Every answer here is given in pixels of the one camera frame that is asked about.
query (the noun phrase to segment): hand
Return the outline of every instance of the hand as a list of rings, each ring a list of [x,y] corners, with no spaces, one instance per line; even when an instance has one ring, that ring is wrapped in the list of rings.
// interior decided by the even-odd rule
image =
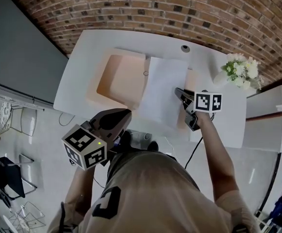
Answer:
[[[196,111],[197,125],[201,127],[204,123],[211,122],[210,114],[206,112]]]

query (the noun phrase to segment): beige t-shirt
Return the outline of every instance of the beige t-shirt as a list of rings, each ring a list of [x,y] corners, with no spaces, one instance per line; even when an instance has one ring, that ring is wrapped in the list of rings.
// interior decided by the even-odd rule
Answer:
[[[63,232],[74,233],[212,233],[232,232],[239,225],[247,228],[241,232],[259,232],[239,191],[213,203],[180,164],[155,152],[121,160],[85,217],[74,211],[74,204],[62,204],[49,233],[59,232],[60,220]]]

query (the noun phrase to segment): white table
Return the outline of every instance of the white table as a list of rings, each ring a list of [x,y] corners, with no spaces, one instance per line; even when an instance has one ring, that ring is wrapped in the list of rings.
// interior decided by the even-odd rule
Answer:
[[[189,53],[181,50],[190,48]],[[167,36],[121,30],[84,30],[70,56],[63,73],[54,108],[66,113],[90,119],[97,109],[85,99],[90,77],[101,61],[106,48],[119,48],[166,59],[185,60],[198,72],[196,91],[204,89],[223,93],[222,112],[216,114],[214,124],[226,147],[240,148],[244,136],[246,118],[246,94],[233,84],[223,88],[214,86],[212,80],[227,61],[226,55],[216,50]],[[161,125],[133,118],[129,129],[161,136],[178,136]],[[198,142],[201,132],[187,132],[189,139]]]

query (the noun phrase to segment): white flower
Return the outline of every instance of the white flower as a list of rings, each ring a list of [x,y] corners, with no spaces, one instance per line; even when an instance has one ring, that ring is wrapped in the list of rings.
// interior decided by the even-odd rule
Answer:
[[[234,62],[234,61],[243,62],[243,61],[246,61],[247,59],[241,53],[229,53],[229,54],[227,54],[227,60],[228,60],[228,62],[229,61],[231,61],[231,62]]]
[[[257,67],[250,66],[250,67],[247,67],[247,70],[248,70],[248,76],[251,79],[255,79],[258,76],[258,69],[257,69]]]
[[[248,70],[248,76],[251,79],[254,79],[258,76],[258,68],[257,66],[260,64],[260,62],[253,60],[252,57],[250,57],[246,62],[245,62],[245,66]]]
[[[235,73],[238,76],[240,76],[244,72],[244,65],[238,65],[237,63],[234,63],[233,68],[235,69]]]
[[[227,54],[227,60],[228,60],[228,62],[229,61],[231,61],[231,62],[235,61],[235,54],[234,53]]]
[[[244,62],[244,61],[247,60],[246,57],[244,57],[242,53],[236,53],[236,55],[237,55],[237,56],[236,56],[236,60],[237,60],[237,61]]]
[[[236,86],[241,87],[243,86],[243,79],[241,77],[238,77],[234,80],[234,83]]]
[[[243,89],[247,90],[247,89],[249,89],[250,86],[251,86],[251,82],[248,81],[248,80],[245,80],[244,83],[243,83]]]

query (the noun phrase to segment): chair leg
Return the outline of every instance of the chair leg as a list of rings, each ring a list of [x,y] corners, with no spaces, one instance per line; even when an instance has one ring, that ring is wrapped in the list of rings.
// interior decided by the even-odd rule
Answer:
[[[26,193],[24,193],[25,195],[29,194],[29,193],[32,193],[34,192],[36,189],[37,189],[37,186],[34,185],[33,183],[29,182],[28,180],[24,179],[24,178],[21,178],[22,181],[24,181],[26,184],[28,184],[30,187],[32,187],[33,189],[31,191],[28,191]],[[7,195],[7,197],[10,199],[10,200],[15,200],[15,199],[18,199],[20,198],[21,196],[16,196],[16,197],[10,197],[6,192],[5,194]]]
[[[8,166],[15,166],[15,165],[20,166],[20,165],[26,165],[26,164],[30,164],[30,163],[34,162],[33,159],[29,158],[28,156],[26,156],[24,154],[19,154],[19,161],[21,159],[21,156],[23,156],[24,158],[28,159],[29,161],[27,161],[27,162],[19,162],[19,163],[12,163],[12,164],[8,164]]]
[[[20,161],[20,157],[23,156],[24,158],[28,159],[29,162],[22,162],[22,163],[33,163],[34,160],[29,158],[28,156],[24,155],[24,154],[19,154],[19,161]]]
[[[28,180],[26,180],[26,179],[24,179],[24,178],[22,178],[22,180],[23,180],[26,184],[28,184],[28,185],[30,185],[31,187],[33,187],[33,190],[28,191],[28,192],[26,192],[25,194],[29,194],[29,193],[31,193],[31,192],[33,192],[33,191],[35,191],[35,190],[37,189],[37,186],[34,185],[33,183],[29,182]]]

